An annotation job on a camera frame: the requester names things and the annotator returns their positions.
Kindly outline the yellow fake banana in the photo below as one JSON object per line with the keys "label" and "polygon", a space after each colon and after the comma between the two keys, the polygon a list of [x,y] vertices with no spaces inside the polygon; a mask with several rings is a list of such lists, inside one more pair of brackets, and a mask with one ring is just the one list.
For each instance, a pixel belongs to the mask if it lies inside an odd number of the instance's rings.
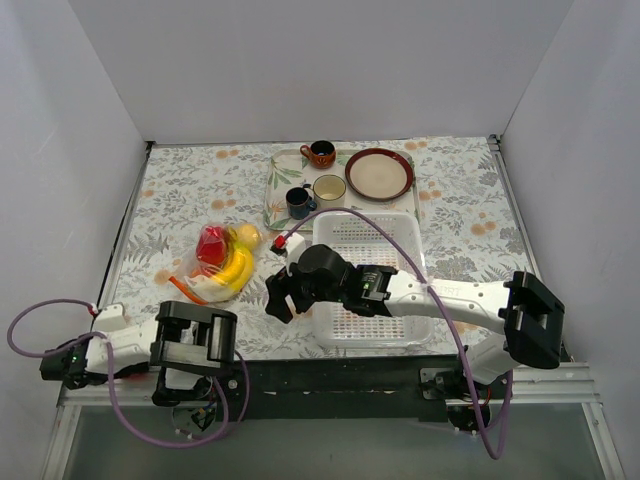
{"label": "yellow fake banana", "polygon": [[220,272],[207,279],[214,289],[226,289],[238,293],[251,278],[254,270],[254,256],[245,246],[235,247],[230,263]]}

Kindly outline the yellow fake lemon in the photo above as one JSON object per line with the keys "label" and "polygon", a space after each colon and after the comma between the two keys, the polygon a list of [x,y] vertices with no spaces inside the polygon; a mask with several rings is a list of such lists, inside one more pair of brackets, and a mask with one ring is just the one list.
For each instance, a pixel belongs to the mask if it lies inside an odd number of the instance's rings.
{"label": "yellow fake lemon", "polygon": [[262,243],[262,235],[253,224],[244,223],[235,228],[237,240],[247,249],[253,251]]}

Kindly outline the clear zip top bag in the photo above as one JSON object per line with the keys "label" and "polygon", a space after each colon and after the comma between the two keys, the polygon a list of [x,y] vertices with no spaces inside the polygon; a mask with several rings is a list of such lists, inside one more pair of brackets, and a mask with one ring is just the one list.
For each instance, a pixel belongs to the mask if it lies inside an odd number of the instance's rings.
{"label": "clear zip top bag", "polygon": [[[210,276],[220,272],[226,265],[230,263],[235,247],[238,245],[242,245],[238,242],[235,231],[235,228],[241,224],[244,223],[209,223],[201,228],[199,237],[201,231],[206,226],[220,226],[225,228],[227,236],[227,257],[225,262],[220,266],[213,266],[200,262],[197,259],[195,252],[199,240],[198,237],[195,247],[189,251],[189,253],[183,258],[177,270],[169,277],[169,282],[174,287],[176,287],[178,291],[181,292],[188,300],[197,305],[221,303],[231,300],[241,292],[240,291],[238,293],[232,293],[230,290],[226,289],[214,289],[207,282],[207,279]],[[259,247],[253,251],[250,250],[254,256],[254,267],[256,252],[258,251]]]}

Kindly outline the white plastic basket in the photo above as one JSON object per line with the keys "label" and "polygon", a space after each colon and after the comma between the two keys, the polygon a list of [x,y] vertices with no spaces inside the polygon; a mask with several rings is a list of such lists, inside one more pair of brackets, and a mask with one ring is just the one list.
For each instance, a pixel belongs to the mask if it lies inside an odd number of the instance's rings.
{"label": "white plastic basket", "polygon": [[[385,265],[412,272],[412,262],[424,267],[419,224],[414,215],[365,211],[369,220],[345,212],[329,212],[313,221],[312,242],[324,244],[354,265]],[[402,349],[427,343],[433,322],[425,317],[359,317],[335,303],[313,307],[313,333],[324,347],[340,349]]]}

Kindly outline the red fake apple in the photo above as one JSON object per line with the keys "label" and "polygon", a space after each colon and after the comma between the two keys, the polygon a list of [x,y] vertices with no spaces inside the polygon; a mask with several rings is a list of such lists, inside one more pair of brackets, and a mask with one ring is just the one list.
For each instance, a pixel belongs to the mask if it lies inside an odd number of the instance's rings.
{"label": "red fake apple", "polygon": [[208,265],[220,266],[227,257],[227,236],[224,227],[206,226],[200,233],[196,257]]}

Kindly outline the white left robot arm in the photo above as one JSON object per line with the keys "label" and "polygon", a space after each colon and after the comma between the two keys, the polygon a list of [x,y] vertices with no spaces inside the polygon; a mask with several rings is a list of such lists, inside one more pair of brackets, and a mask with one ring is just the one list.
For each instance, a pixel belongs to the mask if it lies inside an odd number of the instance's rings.
{"label": "white left robot arm", "polygon": [[114,377],[123,379],[157,367],[152,401],[173,407],[213,396],[213,379],[231,372],[235,356],[237,316],[210,306],[164,301],[150,320],[129,324],[121,303],[96,315],[93,329],[105,337],[91,338],[41,360],[45,381],[67,389],[108,381],[106,345],[113,348]]}

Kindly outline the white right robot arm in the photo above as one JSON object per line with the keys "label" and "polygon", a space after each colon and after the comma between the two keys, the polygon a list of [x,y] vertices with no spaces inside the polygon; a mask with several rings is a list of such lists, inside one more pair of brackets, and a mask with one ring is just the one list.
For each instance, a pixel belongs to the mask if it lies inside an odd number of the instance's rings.
{"label": "white right robot arm", "polygon": [[283,323],[316,303],[339,304],[361,317],[429,317],[479,326],[490,336],[460,354],[454,389],[475,397],[523,365],[552,370],[561,363],[565,306],[534,274],[506,282],[436,279],[423,283],[390,266],[354,265],[326,245],[300,248],[266,280],[266,312]]}

